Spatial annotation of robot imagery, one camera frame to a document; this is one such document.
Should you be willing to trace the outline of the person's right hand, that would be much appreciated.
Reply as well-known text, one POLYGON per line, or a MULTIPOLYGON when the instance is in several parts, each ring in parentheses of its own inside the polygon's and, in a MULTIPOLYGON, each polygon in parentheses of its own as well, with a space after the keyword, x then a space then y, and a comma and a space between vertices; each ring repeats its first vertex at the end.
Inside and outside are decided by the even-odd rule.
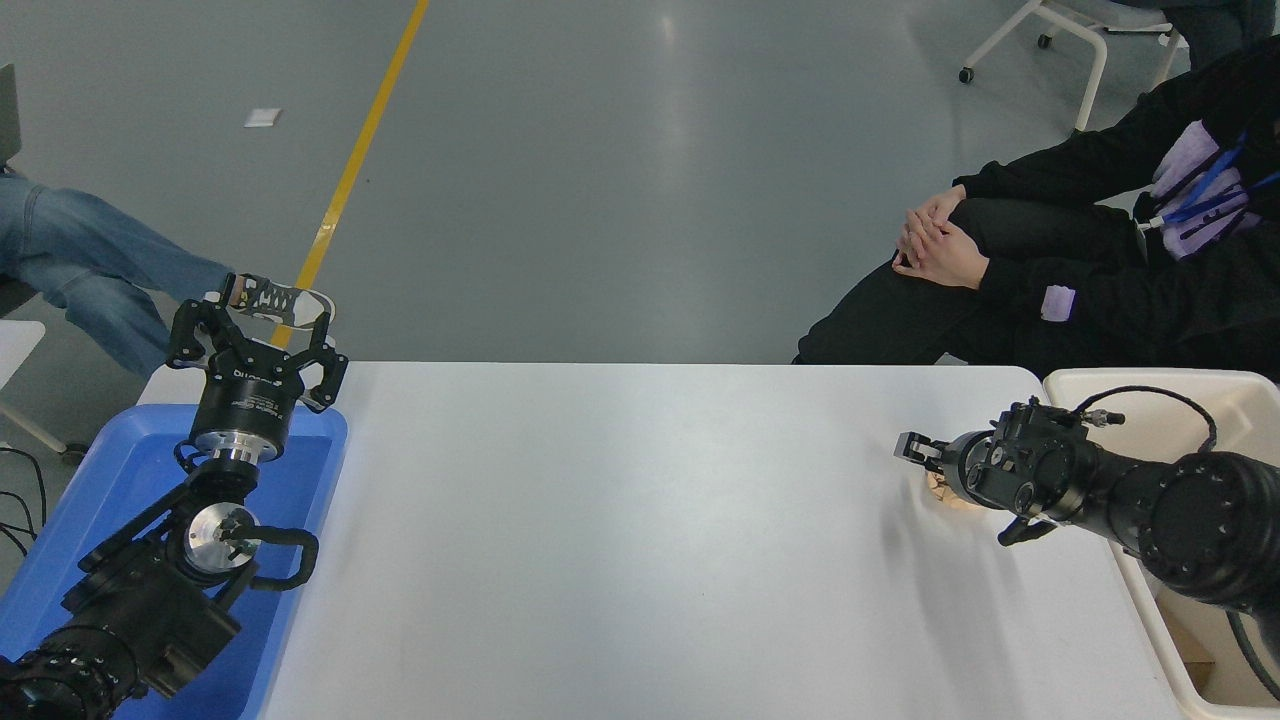
POLYGON ((945 237, 947 233, 945 227, 951 214, 965 199, 965 186, 954 184, 946 191, 931 196, 919 208, 909 209, 899 240, 895 243, 897 252, 901 255, 906 254, 911 233, 931 240, 945 237))

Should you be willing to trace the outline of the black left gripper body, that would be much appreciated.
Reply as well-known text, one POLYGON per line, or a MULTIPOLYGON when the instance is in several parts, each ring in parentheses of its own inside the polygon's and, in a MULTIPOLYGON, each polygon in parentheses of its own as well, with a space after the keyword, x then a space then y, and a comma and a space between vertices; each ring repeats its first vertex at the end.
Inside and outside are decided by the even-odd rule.
POLYGON ((251 345, 246 355, 218 350, 207 363, 192 441, 207 443, 220 433, 241 433, 283 443, 303 388, 300 369, 280 348, 251 345))

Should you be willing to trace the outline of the person's left hand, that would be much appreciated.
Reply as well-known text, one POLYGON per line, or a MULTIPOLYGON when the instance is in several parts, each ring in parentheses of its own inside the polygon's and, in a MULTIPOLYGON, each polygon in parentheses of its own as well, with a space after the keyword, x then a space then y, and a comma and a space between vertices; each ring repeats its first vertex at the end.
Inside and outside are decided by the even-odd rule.
POLYGON ((959 225, 910 224, 896 243, 890 269, 934 284, 978 291, 989 259, 959 225))

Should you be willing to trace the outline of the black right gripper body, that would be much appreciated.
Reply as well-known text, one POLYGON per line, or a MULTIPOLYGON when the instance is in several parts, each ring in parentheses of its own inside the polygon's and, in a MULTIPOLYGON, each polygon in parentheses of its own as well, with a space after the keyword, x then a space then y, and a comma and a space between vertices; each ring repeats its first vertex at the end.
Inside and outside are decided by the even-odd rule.
POLYGON ((980 497, 968 484, 970 470, 986 462, 989 454, 992 430, 974 430, 959 436, 943 451, 943 479, 950 492, 960 501, 974 506, 1001 510, 992 501, 980 497))

